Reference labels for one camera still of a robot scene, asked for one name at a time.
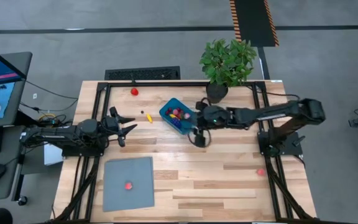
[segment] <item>desk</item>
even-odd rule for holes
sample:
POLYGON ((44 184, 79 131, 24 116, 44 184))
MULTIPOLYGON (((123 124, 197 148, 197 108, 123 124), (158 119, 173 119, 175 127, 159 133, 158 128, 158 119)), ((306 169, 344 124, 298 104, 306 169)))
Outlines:
MULTIPOLYGON (((91 117, 97 84, 98 82, 94 81, 83 82, 74 123, 91 117)), ((281 82, 266 81, 266 86, 268 92, 284 93, 281 82)), ((257 169, 265 168, 264 158, 259 153, 256 124, 248 131, 211 131, 213 141, 210 147, 197 148, 189 143, 186 136, 178 134, 162 121, 158 111, 172 97, 178 98, 194 110, 196 101, 206 96, 205 87, 138 87, 138 96, 132 96, 130 89, 111 88, 109 107, 114 105, 121 116, 136 118, 134 122, 138 127, 127 136, 126 147, 112 143, 101 157, 91 222, 275 220, 267 177, 256 173, 257 169), (153 117, 152 124, 140 113, 142 110, 153 117), (111 159, 145 156, 153 157, 155 206, 103 212, 104 163, 111 159)), ((269 95, 271 105, 286 101, 285 97, 269 95)), ((252 92, 243 86, 230 88, 219 105, 254 108, 252 92)), ((99 105, 98 119, 101 117, 102 106, 103 103, 99 105)), ((278 119, 275 125, 279 126, 285 121, 278 119)), ((60 214, 71 199, 77 160, 78 158, 71 157, 63 163, 54 202, 56 214, 60 214)), ((282 156, 282 160, 289 191, 306 212, 315 216, 303 165, 292 156, 282 156)), ((282 217, 285 217, 285 207, 279 190, 278 197, 282 217)), ((85 194, 80 218, 84 217, 87 198, 85 194)))

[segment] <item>gray mat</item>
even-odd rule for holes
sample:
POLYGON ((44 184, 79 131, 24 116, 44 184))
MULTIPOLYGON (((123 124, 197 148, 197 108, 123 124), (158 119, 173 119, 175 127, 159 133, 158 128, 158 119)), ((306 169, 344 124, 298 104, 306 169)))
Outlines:
POLYGON ((104 165, 103 211, 154 206, 153 158, 118 159, 104 165), (125 189, 131 183, 132 189, 125 189))

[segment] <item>potted plant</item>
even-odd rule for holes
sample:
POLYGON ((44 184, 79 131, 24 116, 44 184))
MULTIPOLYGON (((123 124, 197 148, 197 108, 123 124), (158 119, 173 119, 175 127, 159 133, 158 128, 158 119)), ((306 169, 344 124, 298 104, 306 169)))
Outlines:
POLYGON ((256 52, 251 42, 232 40, 226 45, 224 39, 207 43, 201 56, 203 72, 211 80, 206 86, 206 94, 211 103, 219 103, 229 91, 229 87, 242 85, 251 73, 252 60, 256 52))

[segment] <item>red object on mat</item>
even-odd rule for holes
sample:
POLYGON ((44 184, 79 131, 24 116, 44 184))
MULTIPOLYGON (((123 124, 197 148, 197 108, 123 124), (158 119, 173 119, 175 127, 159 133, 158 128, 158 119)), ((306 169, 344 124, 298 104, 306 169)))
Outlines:
POLYGON ((131 182, 126 183, 125 184, 125 189, 127 189, 127 190, 132 189, 132 183, 131 182))
POLYGON ((131 94, 134 95, 134 96, 137 96, 139 94, 139 91, 137 91, 136 88, 132 88, 131 89, 131 94))

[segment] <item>green plant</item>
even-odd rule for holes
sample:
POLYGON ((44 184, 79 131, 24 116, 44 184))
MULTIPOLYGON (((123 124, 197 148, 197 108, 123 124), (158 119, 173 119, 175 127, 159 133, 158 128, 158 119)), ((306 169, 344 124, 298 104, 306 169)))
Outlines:
POLYGON ((204 65, 203 72, 211 83, 227 87, 241 85, 254 69, 252 60, 255 59, 256 52, 250 41, 247 44, 246 41, 232 40, 230 45, 225 44, 224 39, 206 44, 200 60, 200 64, 204 65))

